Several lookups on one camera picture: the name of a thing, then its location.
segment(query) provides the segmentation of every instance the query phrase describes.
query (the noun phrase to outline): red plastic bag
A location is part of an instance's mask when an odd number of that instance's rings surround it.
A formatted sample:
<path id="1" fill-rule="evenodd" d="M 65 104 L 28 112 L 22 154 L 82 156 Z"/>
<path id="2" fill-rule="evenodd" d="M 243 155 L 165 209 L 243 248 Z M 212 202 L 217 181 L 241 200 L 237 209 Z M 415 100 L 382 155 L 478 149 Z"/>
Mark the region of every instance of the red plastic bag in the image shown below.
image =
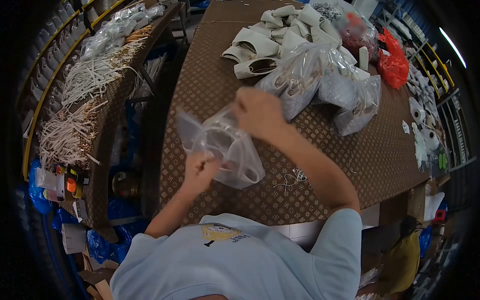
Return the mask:
<path id="1" fill-rule="evenodd" d="M 377 70 L 383 79 L 395 89 L 407 83 L 408 61 L 402 48 L 393 35 L 384 28 L 385 43 L 390 56 L 378 49 Z"/>

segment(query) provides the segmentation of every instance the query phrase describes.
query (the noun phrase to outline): brown patterned fabric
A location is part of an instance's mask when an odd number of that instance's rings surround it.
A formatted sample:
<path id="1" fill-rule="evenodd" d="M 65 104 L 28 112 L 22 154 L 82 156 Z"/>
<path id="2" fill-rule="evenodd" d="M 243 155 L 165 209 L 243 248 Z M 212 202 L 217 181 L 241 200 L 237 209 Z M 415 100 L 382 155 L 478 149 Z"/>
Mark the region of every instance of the brown patterned fabric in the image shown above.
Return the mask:
<path id="1" fill-rule="evenodd" d="M 285 3 L 270 0 L 245 0 L 244 3 L 250 5 L 212 1 L 197 27 L 168 114 L 160 178 L 162 205 L 171 199 L 184 178 L 186 155 L 176 132 L 175 107 L 182 106 L 204 121 L 233 101 L 240 86 L 253 85 L 260 79 L 238 80 L 233 72 L 235 62 L 220 58 L 220 54 L 242 27 L 257 23 L 264 10 Z M 369 71 L 377 74 L 373 66 Z M 359 133 L 346 137 L 335 135 L 331 116 L 331 107 L 327 105 L 308 106 L 291 123 L 352 180 L 361 208 L 406 191 L 429 177 L 428 172 L 417 169 L 413 135 L 405 134 L 402 129 L 402 120 L 408 124 L 413 122 L 404 89 L 394 90 L 382 81 L 379 113 Z M 296 166 L 275 147 L 256 139 L 253 143 L 266 177 L 241 191 L 214 181 L 193 203 L 185 224 L 198 223 L 207 214 L 225 212 L 266 225 L 301 223 L 328 216 L 327 207 L 308 182 L 287 187 L 286 191 L 284 186 L 274 188 L 283 183 L 284 175 L 292 174 Z"/>
<path id="2" fill-rule="evenodd" d="M 164 11 L 164 15 L 152 22 L 154 29 L 151 37 L 146 40 L 144 47 L 137 52 L 130 62 L 130 66 L 138 70 L 138 67 L 143 63 L 160 34 L 170 23 L 171 19 L 179 12 L 182 5 L 184 4 L 174 3 L 168 5 Z M 120 121 L 120 115 L 124 112 L 125 101 L 132 92 L 136 77 L 136 74 L 129 69 L 126 69 L 123 75 L 123 78 L 110 83 L 103 95 L 103 100 L 108 100 L 108 103 L 98 114 L 98 135 L 95 138 L 94 149 L 90 153 L 90 155 L 101 162 L 101 165 L 90 161 L 90 184 L 84 187 L 82 196 L 82 199 L 85 200 L 88 216 L 87 220 L 82 221 L 83 224 L 97 231 L 103 238 L 111 243 L 117 242 L 118 237 L 113 227 L 110 226 L 107 218 L 110 156 L 115 140 L 115 132 Z M 75 215 L 72 206 L 73 202 L 64 201 L 60 205 L 69 213 Z"/>

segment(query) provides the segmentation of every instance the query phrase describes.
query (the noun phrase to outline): spool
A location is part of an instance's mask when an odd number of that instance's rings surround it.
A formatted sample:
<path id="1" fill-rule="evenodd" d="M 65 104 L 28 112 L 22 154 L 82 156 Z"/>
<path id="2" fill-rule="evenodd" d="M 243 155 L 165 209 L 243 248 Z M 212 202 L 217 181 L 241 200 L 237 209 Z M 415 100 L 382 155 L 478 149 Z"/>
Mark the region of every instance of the spool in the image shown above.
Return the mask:
<path id="1" fill-rule="evenodd" d="M 425 111 L 421 108 L 414 108 L 412 111 L 412 117 L 417 125 L 422 124 L 423 120 L 425 120 L 425 115 Z"/>
<path id="2" fill-rule="evenodd" d="M 440 144 L 438 140 L 437 134 L 430 129 L 422 129 L 420 131 L 422 134 L 423 138 L 425 139 L 425 143 L 428 146 L 430 150 L 436 150 L 438 148 L 438 145 Z"/>

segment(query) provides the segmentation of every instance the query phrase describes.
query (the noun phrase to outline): white string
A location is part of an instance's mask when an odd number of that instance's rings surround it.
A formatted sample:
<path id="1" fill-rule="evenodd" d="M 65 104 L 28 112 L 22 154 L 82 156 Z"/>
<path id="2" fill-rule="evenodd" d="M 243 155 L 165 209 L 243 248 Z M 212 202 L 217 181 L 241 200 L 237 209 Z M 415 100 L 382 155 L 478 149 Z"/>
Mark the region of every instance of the white string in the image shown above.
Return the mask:
<path id="1" fill-rule="evenodd" d="M 302 172 L 302 170 L 296 168 L 296 169 L 293 169 L 292 172 L 293 172 L 293 174 L 295 174 L 295 176 L 293 176 L 291 174 L 285 174 L 283 176 L 285 178 L 285 183 L 276 184 L 273 188 L 275 188 L 278 185 L 285 185 L 285 192 L 286 192 L 287 191 L 287 186 L 292 186 L 292 185 L 295 185 L 299 182 L 303 182 L 303 181 L 307 180 L 307 176 L 305 176 L 305 174 Z M 292 177 L 295 180 L 295 182 L 292 183 L 292 184 L 288 184 L 287 176 Z"/>

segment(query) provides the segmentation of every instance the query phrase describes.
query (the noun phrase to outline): fluorescent light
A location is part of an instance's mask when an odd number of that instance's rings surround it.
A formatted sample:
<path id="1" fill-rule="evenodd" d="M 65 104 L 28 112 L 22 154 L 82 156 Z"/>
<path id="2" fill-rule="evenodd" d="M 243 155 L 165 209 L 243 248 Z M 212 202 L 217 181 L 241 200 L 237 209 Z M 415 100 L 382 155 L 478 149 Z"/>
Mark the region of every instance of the fluorescent light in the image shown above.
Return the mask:
<path id="1" fill-rule="evenodd" d="M 463 57 L 460 55 L 460 52 L 458 52 L 458 49 L 455 47 L 455 44 L 452 42 L 452 40 L 448 37 L 448 35 L 445 33 L 445 31 L 441 28 L 440 28 L 440 32 L 444 35 L 444 37 L 447 39 L 447 41 L 450 43 L 450 45 L 452 46 L 453 50 L 455 50 L 455 53 L 458 55 L 458 58 L 460 58 L 460 60 L 462 61 L 463 63 L 463 66 L 465 68 L 467 68 L 467 65 L 465 64 L 465 61 L 463 60 Z"/>

